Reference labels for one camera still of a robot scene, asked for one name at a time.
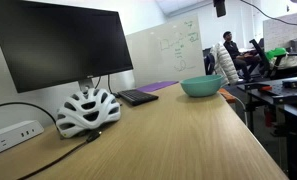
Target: computer monitor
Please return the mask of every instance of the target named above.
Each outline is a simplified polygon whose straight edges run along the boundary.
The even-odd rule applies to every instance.
[[[0,46],[18,93],[133,69],[114,11],[0,0]]]

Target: teal bowl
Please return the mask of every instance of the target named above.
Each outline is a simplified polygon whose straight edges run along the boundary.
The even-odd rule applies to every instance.
[[[182,89],[188,96],[205,97],[215,94],[221,87],[221,75],[207,75],[180,81]]]

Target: ceiling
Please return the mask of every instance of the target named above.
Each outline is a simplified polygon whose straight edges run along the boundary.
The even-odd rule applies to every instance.
[[[163,13],[174,16],[208,4],[213,0],[155,0]]]

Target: keyboard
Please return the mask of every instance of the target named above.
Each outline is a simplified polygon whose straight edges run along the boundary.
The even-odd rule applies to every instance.
[[[138,106],[143,103],[147,103],[150,101],[154,101],[158,99],[158,96],[144,93],[141,91],[138,91],[136,89],[132,90],[126,90],[126,91],[120,91],[118,92],[120,97],[127,101],[132,106]]]

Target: person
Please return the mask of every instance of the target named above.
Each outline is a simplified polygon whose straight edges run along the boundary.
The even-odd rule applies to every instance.
[[[260,63],[260,58],[248,53],[240,53],[237,47],[237,44],[232,41],[232,35],[230,31],[227,31],[223,34],[225,39],[224,46],[227,49],[230,57],[235,65],[236,69],[241,69],[244,73],[244,78],[246,82],[254,82],[254,79],[251,78],[251,72],[257,67]]]

